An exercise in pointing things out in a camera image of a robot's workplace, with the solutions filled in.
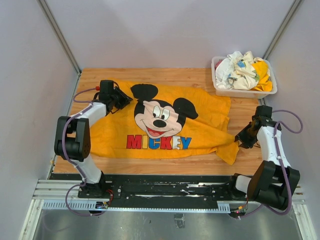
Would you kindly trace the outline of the yellow pillowcase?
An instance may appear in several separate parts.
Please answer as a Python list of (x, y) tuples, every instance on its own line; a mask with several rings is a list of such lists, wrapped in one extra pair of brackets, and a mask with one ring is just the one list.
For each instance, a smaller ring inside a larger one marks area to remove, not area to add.
[(215, 153), (229, 165), (239, 151), (228, 133), (229, 97), (202, 88), (118, 82), (131, 102), (90, 128), (93, 155), (173, 159)]

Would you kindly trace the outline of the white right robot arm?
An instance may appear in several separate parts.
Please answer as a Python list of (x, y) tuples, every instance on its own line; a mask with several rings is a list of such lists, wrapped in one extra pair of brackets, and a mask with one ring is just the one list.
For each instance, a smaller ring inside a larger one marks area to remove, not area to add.
[(234, 141), (244, 149), (251, 149), (258, 143), (262, 163), (251, 177), (234, 174), (229, 189), (236, 198), (247, 196), (249, 201), (285, 215), (291, 209), (293, 193), (301, 175), (291, 167), (283, 149), (282, 127), (286, 124), (274, 121), (273, 113), (270, 106), (258, 106), (251, 122), (235, 136)]

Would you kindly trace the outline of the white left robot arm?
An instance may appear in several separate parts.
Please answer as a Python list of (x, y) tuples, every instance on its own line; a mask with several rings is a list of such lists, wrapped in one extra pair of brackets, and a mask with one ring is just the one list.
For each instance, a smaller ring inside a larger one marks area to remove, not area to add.
[(96, 91), (92, 100), (84, 101), (87, 107), (72, 116), (61, 116), (57, 120), (54, 152), (68, 161), (81, 176), (79, 197), (101, 198), (107, 192), (104, 173), (96, 166), (91, 156), (90, 128), (108, 114), (122, 110), (133, 99), (126, 95), (113, 80), (101, 80), (99, 86), (77, 93)]

